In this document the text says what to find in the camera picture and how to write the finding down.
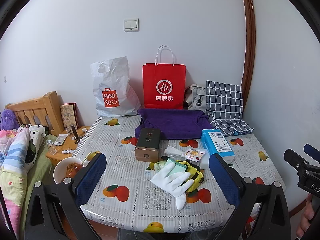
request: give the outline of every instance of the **white wall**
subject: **white wall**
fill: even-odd
[[[307,193],[284,151],[307,159],[306,143],[320,149],[320,43],[288,0],[253,1],[257,48],[244,118],[283,178],[291,210]]]
[[[123,20],[135,17],[140,31],[125,33]],[[240,84],[243,0],[31,0],[0,41],[0,108],[56,90],[64,102],[76,102],[91,125],[90,64],[127,56],[142,101],[141,66],[154,61],[161,44],[187,66],[186,85],[207,79]],[[161,60],[170,62],[167,51]]]

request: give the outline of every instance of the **chopstick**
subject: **chopstick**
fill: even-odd
[[[81,162],[81,166],[82,166],[82,164],[85,162],[85,160],[87,159],[87,157],[90,155],[90,153],[92,153],[92,152],[89,152],[88,155],[86,156],[86,158],[84,158],[84,160]]]

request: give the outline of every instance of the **green cloth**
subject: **green cloth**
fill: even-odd
[[[46,136],[44,141],[48,139],[55,141],[57,137],[49,134]],[[23,202],[23,208],[22,208],[21,218],[20,218],[20,231],[19,231],[20,240],[24,239],[24,229],[26,225],[28,204],[29,204],[29,200],[30,200],[30,196],[31,196],[34,184],[39,180],[46,185],[52,183],[52,178],[49,175],[51,174],[51,171],[53,171],[54,167],[52,166],[51,161],[45,156],[47,151],[48,151],[48,148],[44,147],[42,143],[42,145],[39,148],[39,152],[38,152],[38,156],[35,161],[35,164],[31,168],[31,170],[28,172],[27,192]]]

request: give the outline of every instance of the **hand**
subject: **hand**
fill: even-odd
[[[304,212],[301,215],[301,220],[296,231],[298,238],[301,238],[304,232],[308,230],[310,226],[310,223],[308,220],[311,220],[315,215],[315,212],[311,205],[311,199],[312,199],[312,194],[309,193],[307,197],[306,207],[304,209]]]

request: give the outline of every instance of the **tablecloth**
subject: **tablecloth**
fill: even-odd
[[[80,159],[90,151],[100,151],[107,158],[105,172],[87,204],[81,206],[86,217],[113,227],[147,232],[182,233],[223,226],[234,206],[228,204],[210,170],[204,170],[204,182],[198,187],[199,191],[203,189],[201,194],[189,195],[182,210],[176,209],[174,197],[150,182],[155,174],[153,164],[137,161],[134,155],[134,130],[140,119],[139,115],[98,117],[74,152],[73,156]],[[231,167],[243,177],[259,177],[260,183],[277,180],[285,190],[278,171],[253,134],[226,139],[236,155]],[[199,139],[196,142],[191,143],[194,148],[203,148]],[[168,145],[181,150],[191,148],[182,147],[185,144],[180,140],[162,140],[160,152]],[[256,204],[252,214],[258,208]]]

